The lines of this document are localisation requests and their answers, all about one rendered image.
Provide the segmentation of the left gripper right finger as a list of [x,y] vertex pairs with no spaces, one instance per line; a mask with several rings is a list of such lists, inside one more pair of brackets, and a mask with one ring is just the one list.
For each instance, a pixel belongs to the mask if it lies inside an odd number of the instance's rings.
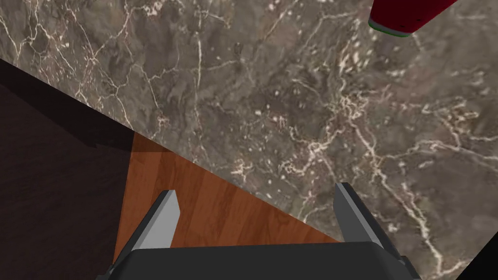
[[347,182],[335,184],[334,212],[344,241],[373,242],[402,260],[383,228]]

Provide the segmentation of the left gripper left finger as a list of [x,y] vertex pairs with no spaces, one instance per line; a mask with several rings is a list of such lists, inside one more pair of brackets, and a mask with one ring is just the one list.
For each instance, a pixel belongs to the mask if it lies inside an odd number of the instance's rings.
[[139,223],[114,266],[117,266],[133,250],[169,248],[180,216],[176,192],[164,190],[154,201],[149,211]]

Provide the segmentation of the red watermelon slice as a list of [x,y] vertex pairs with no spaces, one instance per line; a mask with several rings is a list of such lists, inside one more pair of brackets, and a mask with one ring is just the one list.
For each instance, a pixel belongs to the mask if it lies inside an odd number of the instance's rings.
[[457,0],[374,0],[368,25],[379,32],[408,37]]

